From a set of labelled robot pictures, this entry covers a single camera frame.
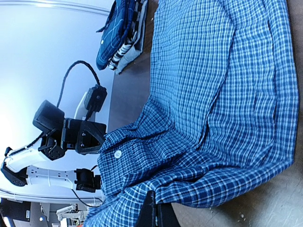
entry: white button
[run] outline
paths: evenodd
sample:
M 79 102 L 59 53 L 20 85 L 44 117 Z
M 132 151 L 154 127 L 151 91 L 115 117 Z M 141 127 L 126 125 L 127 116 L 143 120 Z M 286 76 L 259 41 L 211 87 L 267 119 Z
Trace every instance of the white button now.
M 121 158 L 121 156 L 122 156 L 122 151 L 117 150 L 117 151 L 115 152 L 115 158 Z

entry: checkered fabric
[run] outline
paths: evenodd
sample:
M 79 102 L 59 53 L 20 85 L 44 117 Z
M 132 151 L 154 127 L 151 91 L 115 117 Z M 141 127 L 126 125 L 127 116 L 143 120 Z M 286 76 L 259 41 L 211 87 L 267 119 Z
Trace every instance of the checkered fabric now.
M 131 24 L 131 28 L 128 32 L 128 36 L 124 42 L 124 44 L 120 47 L 120 49 L 115 53 L 115 55 L 110 59 L 108 63 L 108 67 L 111 70 L 116 70 L 119 64 L 119 61 L 123 56 L 132 48 L 134 42 L 137 40 L 139 22 L 140 22 L 140 14 L 142 10 L 142 5 L 145 0 L 136 1 L 134 7 L 133 20 Z
M 256 188 L 293 163 L 298 110 L 285 0 L 160 1 L 151 95 L 106 136 L 85 226 L 134 226 L 149 190 L 207 208 Z
M 106 24 L 97 32 L 103 32 L 96 64 L 99 70 L 107 67 L 109 59 L 119 50 L 133 22 L 135 0 L 115 0 Z

